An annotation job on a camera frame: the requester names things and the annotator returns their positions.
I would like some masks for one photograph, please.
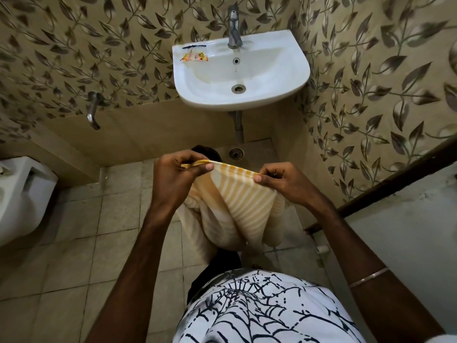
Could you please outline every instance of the sink basin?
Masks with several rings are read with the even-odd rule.
[[[238,111],[278,101],[304,86],[309,64],[290,30],[241,39],[237,49],[227,46],[228,38],[173,46],[174,85],[185,103]],[[204,52],[208,61],[180,61],[188,45],[206,45],[193,52]]]

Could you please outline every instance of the chrome faucet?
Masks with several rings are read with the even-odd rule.
[[[97,111],[98,105],[103,105],[105,98],[97,91],[89,91],[87,97],[90,100],[90,105],[87,109],[87,120],[95,130],[100,130],[100,125],[95,121],[95,112]]]
[[[243,45],[238,31],[239,9],[234,4],[228,8],[228,47],[230,49],[240,48]]]

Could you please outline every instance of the floor drain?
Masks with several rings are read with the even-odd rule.
[[[246,87],[242,84],[236,84],[232,86],[232,92],[235,94],[243,94],[246,91]]]
[[[228,151],[228,157],[232,160],[238,161],[241,160],[244,156],[243,149],[241,148],[232,148]]]

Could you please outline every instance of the person's left arm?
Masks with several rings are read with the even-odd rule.
[[[165,234],[176,209],[198,176],[213,164],[188,169],[181,164],[207,158],[191,150],[167,154],[154,164],[151,206],[124,268],[114,284],[86,343],[144,342],[148,334],[154,285]]]

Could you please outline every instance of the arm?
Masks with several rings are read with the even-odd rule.
[[[271,178],[271,174],[276,174],[275,178]],[[316,217],[349,284],[385,268],[386,265],[340,217],[333,203],[293,164],[264,165],[254,181],[276,189]],[[444,333],[391,271],[351,288],[351,292],[378,342],[424,342]]]
[[[183,163],[207,159],[184,150],[162,156],[154,164],[151,206],[124,268],[114,284],[86,343],[144,342],[148,334],[155,279],[165,234],[175,210],[198,176],[213,164],[184,169]]]

